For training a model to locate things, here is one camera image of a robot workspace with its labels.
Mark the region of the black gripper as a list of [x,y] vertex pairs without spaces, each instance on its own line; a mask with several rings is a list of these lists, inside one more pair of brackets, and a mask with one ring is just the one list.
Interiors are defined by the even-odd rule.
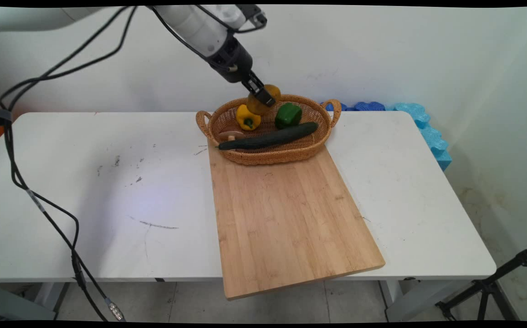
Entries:
[[253,59],[249,52],[234,36],[226,36],[225,40],[215,40],[206,48],[209,51],[207,60],[211,68],[230,83],[241,82],[249,91],[247,102],[261,104],[271,108],[275,97],[266,89],[265,84],[251,71]]

